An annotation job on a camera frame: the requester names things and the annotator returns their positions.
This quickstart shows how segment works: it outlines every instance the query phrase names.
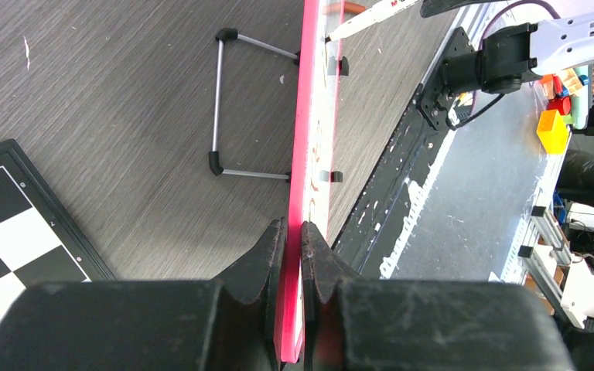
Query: black border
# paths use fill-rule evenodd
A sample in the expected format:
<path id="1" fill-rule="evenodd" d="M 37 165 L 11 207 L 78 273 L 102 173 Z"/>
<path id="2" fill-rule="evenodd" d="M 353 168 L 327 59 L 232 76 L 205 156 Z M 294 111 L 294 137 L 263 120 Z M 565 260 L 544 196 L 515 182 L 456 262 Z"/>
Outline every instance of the black border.
<path id="1" fill-rule="evenodd" d="M 78 264 L 86 270 L 86 273 L 88 271 L 92 273 L 88 274 L 88 278 L 90 278 L 91 281 L 99 281 L 100 279 L 103 281 L 116 281 L 112 271 L 101 259 L 99 254 L 97 254 L 97 251 L 94 249 L 90 241 L 87 240 L 85 234 L 83 234 L 78 225 L 73 221 L 70 214 L 67 212 L 67 209 L 65 209 L 49 185 L 46 184 L 43 177 L 39 174 L 16 140 L 8 139 L 0 142 L 0 156 L 3 155 L 9 155 L 9 158 L 15 163 L 17 168 L 19 168 L 19 171 L 21 171 L 26 179 L 28 179 L 28 184 L 33 185 L 33 187 L 26 187 L 23 189 L 24 193 L 31 199 L 33 205 L 40 209 L 39 205 L 36 204 L 40 201 L 43 202 L 44 206 L 46 206 L 52 213 L 51 216 L 44 216 L 46 218 L 50 217 L 53 221 L 57 221 L 58 226 L 61 226 L 63 232 L 67 234 L 66 238 L 63 238 L 61 235 L 58 236 L 60 240 L 63 241 L 63 244 L 65 244 L 65 247 L 72 253 L 74 253 L 72 251 L 74 248 L 81 252 L 81 262 L 78 262 Z M 15 177 L 15 175 L 12 174 L 13 169 L 10 169 L 8 164 L 2 165 L 8 172 L 11 172 L 13 177 Z M 54 229 L 54 231 L 56 234 L 59 232 L 64 234 L 58 229 Z M 73 243 L 73 246 L 67 243 L 67 239 Z"/>
<path id="2" fill-rule="evenodd" d="M 456 97 L 446 93 L 439 77 L 441 66 L 450 57 L 472 51 L 465 30 L 455 29 L 431 76 L 416 88 L 333 243 L 339 256 L 364 277 L 380 277 L 379 267 L 402 231 L 411 208 L 405 179 L 424 185 L 449 131 L 451 123 L 441 120 Z M 436 102 L 442 107 L 434 117 L 431 109 Z"/>

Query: white scratch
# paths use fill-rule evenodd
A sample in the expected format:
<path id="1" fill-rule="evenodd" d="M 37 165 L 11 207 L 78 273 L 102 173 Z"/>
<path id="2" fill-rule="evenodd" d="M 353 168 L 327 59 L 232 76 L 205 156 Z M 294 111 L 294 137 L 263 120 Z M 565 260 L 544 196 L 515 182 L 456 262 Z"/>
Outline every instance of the white scratch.
<path id="1" fill-rule="evenodd" d="M 30 71 L 30 48 L 26 36 L 24 36 L 24 48 L 26 48 L 26 70 Z"/>

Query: white marker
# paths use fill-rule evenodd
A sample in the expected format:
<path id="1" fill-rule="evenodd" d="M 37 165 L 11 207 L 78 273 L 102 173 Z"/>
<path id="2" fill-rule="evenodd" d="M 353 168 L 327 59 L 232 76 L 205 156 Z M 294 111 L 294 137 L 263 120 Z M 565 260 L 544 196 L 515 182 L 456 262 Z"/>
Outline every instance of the white marker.
<path id="1" fill-rule="evenodd" d="M 389 19 L 402 10 L 411 8 L 416 2 L 418 0 L 381 0 L 372 8 L 338 26 L 326 37 L 325 41 L 336 41 L 352 36 L 375 23 Z"/>

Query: wooden floor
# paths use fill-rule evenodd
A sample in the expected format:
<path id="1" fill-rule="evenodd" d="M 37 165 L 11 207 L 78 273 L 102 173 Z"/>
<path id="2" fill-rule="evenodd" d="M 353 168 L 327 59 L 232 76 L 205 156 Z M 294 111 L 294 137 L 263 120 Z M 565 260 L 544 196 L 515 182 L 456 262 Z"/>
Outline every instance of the wooden floor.
<path id="1" fill-rule="evenodd" d="M 453 16 L 412 9 L 345 42 L 335 163 L 346 181 L 329 238 Z M 232 26 L 296 51 L 301 18 L 289 0 L 0 0 L 0 141 L 19 142 L 119 278 L 212 277 L 288 202 L 284 182 L 208 169 L 213 37 Z M 223 163 L 288 171 L 297 68 L 233 43 L 224 72 Z"/>

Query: metal stand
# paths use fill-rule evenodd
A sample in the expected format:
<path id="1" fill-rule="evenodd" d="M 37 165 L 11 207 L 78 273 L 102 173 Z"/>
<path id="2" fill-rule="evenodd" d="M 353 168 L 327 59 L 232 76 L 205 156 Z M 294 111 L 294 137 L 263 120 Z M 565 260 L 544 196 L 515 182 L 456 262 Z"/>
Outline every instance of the metal stand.
<path id="1" fill-rule="evenodd" d="M 210 166 L 210 171 L 213 172 L 215 176 L 226 174 L 226 175 L 240 175 L 240 176 L 250 176 L 255 178 L 267 178 L 267 179 L 283 179 L 286 182 L 290 181 L 290 172 L 285 174 L 268 174 L 265 172 L 246 172 L 241 170 L 230 170 L 224 168 L 220 164 L 220 153 L 217 150 L 217 130 L 219 129 L 220 125 L 220 92 L 222 86 L 222 59 L 224 56 L 224 44 L 227 41 L 234 41 L 240 40 L 246 43 L 250 43 L 252 45 L 256 45 L 263 49 L 270 50 L 271 52 L 277 53 L 282 56 L 287 56 L 295 61 L 296 65 L 299 65 L 299 54 L 298 53 L 289 53 L 285 50 L 276 48 L 272 45 L 268 45 L 256 39 L 252 39 L 251 37 L 246 37 L 241 35 L 237 29 L 221 29 L 217 35 L 215 36 L 217 40 L 217 44 L 219 49 L 217 50 L 217 80 L 215 83 L 215 115 L 213 120 L 213 147 L 211 151 L 208 152 L 208 165 Z"/>

